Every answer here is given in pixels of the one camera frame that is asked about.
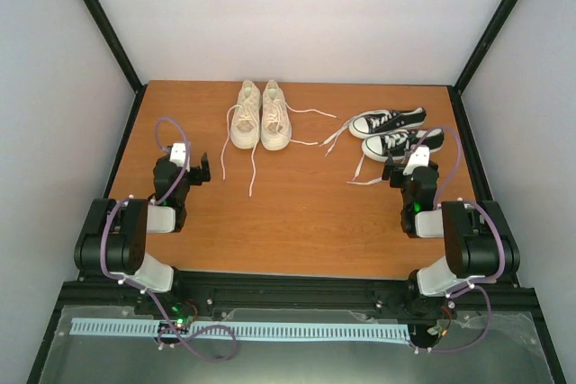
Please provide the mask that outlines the black frame post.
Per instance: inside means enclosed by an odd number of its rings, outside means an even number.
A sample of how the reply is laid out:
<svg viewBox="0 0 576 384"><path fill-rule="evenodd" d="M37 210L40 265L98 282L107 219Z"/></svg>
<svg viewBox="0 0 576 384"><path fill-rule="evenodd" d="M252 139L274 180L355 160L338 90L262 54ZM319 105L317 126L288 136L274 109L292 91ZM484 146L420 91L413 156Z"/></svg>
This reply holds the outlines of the black frame post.
<svg viewBox="0 0 576 384"><path fill-rule="evenodd" d="M82 0L96 27L126 78L131 90L137 94L144 87L122 43L110 22L100 0Z"/></svg>
<svg viewBox="0 0 576 384"><path fill-rule="evenodd" d="M478 42L476 43L470 57L466 61L462 72L455 81L454 89L459 96L464 93L467 85L472 81L474 74L486 57L492 43L498 37L501 29L513 12L518 1L519 0L499 1L496 10L490 18Z"/></svg>

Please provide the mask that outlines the black canvas sneaker front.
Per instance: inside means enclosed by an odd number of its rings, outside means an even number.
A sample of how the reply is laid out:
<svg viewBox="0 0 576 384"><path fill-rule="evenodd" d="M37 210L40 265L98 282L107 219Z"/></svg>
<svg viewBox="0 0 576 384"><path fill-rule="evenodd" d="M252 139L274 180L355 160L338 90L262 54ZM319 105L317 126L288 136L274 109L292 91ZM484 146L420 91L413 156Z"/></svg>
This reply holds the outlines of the black canvas sneaker front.
<svg viewBox="0 0 576 384"><path fill-rule="evenodd" d="M445 133L441 129L407 130L399 129L382 135L365 138L361 144L363 155L356 167L355 175L350 184L374 184L376 180L358 182L362 166L366 158L379 163L385 163L389 158L393 162L401 162L404 157L419 146L428 147L431 153L436 153L444 144Z"/></svg>

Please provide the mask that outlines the right black frame post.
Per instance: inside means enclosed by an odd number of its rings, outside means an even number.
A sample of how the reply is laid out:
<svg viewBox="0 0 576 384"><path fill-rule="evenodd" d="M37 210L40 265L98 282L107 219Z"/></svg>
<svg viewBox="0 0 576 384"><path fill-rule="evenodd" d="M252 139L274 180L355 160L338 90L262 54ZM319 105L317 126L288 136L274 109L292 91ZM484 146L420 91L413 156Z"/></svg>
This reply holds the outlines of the right black frame post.
<svg viewBox="0 0 576 384"><path fill-rule="evenodd" d="M462 72L455 81L454 89L459 96L464 93L467 85L472 81L474 74L486 57L492 43L498 37L501 29L513 12L518 1L519 0L499 1L496 10L490 18L478 42L476 43L470 57L466 61Z"/></svg>

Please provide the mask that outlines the black canvas sneaker rear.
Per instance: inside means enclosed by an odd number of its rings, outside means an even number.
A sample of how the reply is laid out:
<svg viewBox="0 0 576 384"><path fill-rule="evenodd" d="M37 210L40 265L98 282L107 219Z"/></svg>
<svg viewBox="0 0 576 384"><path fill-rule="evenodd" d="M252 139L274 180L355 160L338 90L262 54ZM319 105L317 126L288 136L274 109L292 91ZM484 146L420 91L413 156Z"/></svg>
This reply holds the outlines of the black canvas sneaker rear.
<svg viewBox="0 0 576 384"><path fill-rule="evenodd" d="M415 129L424 124L427 112L423 107L418 107L412 111L402 110L373 110L362 112L344 124L332 135L326 138L321 145L334 144L338 137L347 129L353 137L370 138L371 136L382 135L394 132L398 129Z"/></svg>

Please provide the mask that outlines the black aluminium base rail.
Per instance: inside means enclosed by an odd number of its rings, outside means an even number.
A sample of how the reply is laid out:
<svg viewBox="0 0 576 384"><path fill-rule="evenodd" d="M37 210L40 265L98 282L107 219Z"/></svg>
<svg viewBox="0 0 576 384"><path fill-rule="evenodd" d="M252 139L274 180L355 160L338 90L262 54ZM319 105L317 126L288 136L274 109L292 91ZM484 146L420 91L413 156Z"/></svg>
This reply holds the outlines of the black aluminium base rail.
<svg viewBox="0 0 576 384"><path fill-rule="evenodd" d="M518 287L506 278L504 282L484 285L484 289L492 311L543 316L534 289ZM176 272L175 288L157 297L171 317L182 311L185 315L192 313L194 305L200 317L214 320L235 309L315 309L423 322L441 318L441 306L448 301L419 294L412 275L406 281L393 281L186 271ZM452 301L457 312L486 311L485 300L477 290ZM148 294L103 276L83 273L76 281L62 285L55 308L65 306L129 306L139 315L160 317Z"/></svg>

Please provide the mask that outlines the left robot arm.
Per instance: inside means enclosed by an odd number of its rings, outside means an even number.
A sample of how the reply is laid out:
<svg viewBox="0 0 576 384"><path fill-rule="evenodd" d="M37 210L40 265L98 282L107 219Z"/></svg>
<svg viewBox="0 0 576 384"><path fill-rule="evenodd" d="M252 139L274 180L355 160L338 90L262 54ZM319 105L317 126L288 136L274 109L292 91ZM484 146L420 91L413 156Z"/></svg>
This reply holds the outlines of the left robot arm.
<svg viewBox="0 0 576 384"><path fill-rule="evenodd" d="M106 276L123 284L156 294L155 301L167 314L197 312L181 283L181 272L161 263L146 250L148 234L180 232L187 218L185 201L192 186L211 180L207 155L186 170L175 156L162 156L153 169L152 198L125 201L93 200L79 234L74 261L82 276Z"/></svg>

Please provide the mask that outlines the black canvas sneaker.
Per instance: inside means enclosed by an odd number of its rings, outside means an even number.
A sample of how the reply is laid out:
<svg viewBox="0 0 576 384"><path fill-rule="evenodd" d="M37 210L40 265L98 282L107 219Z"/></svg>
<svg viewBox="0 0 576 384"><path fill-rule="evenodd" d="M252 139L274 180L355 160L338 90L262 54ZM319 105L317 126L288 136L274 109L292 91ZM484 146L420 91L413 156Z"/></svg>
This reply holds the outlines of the black canvas sneaker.
<svg viewBox="0 0 576 384"><path fill-rule="evenodd" d="M401 162L404 157L419 146L428 147L431 153L436 153L444 144L445 133L441 129L407 130L399 129L382 135L365 138L361 144L363 155L356 167L355 175L350 184L374 184L376 180L358 182L362 166L366 158L379 163L385 163L389 158L393 162Z"/></svg>
<svg viewBox="0 0 576 384"><path fill-rule="evenodd" d="M415 129L424 124L427 112L423 107L418 107L412 111L402 110L373 110L362 112L344 124L332 135L326 138L321 145L334 144L338 137L347 129L353 137L370 138L371 136L382 135L394 132L398 129Z"/></svg>

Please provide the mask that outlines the cream lace sneaker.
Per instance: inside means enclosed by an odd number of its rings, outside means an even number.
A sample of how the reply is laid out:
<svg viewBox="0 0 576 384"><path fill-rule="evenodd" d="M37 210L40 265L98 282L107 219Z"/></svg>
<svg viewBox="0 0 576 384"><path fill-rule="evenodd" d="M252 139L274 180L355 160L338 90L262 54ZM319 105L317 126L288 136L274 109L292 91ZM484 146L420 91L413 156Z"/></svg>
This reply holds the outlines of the cream lace sneaker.
<svg viewBox="0 0 576 384"><path fill-rule="evenodd" d="M284 91L275 80L269 80L262 93L262 115L260 140L263 147L269 151L280 151L289 144L316 146L317 141L307 142L293 139L293 128L290 113L314 112L335 119L337 116L317 109L296 110L286 101Z"/></svg>
<svg viewBox="0 0 576 384"><path fill-rule="evenodd" d="M238 92L235 104L229 107L226 113L227 137L220 152L220 166L222 179L226 179L225 155L229 144L236 148L250 151L252 175L248 186L248 196L253 194L253 187L257 176L255 153L260 141L262 95L256 84L251 80L244 80Z"/></svg>

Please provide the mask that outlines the left black frame post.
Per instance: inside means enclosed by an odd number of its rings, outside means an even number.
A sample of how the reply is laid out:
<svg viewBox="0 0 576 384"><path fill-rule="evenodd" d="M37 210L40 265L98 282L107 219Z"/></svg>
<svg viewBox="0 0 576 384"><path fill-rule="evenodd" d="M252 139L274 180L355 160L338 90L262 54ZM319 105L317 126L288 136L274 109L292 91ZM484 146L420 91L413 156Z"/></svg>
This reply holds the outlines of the left black frame post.
<svg viewBox="0 0 576 384"><path fill-rule="evenodd" d="M137 94L144 87L122 43L110 22L100 0L82 0L96 27L126 78L131 90Z"/></svg>

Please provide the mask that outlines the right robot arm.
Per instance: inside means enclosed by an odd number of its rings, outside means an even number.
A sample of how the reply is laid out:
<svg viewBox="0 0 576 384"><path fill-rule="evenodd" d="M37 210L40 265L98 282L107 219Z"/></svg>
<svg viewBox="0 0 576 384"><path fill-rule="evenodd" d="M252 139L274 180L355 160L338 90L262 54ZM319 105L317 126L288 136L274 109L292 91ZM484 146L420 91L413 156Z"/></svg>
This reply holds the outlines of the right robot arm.
<svg viewBox="0 0 576 384"><path fill-rule="evenodd" d="M382 179L400 190L400 226L409 237L441 238L445 254L407 280L403 308L429 317L443 299L479 284L494 283L518 271L520 252L496 201L436 202L437 164L419 147L406 164L385 159Z"/></svg>

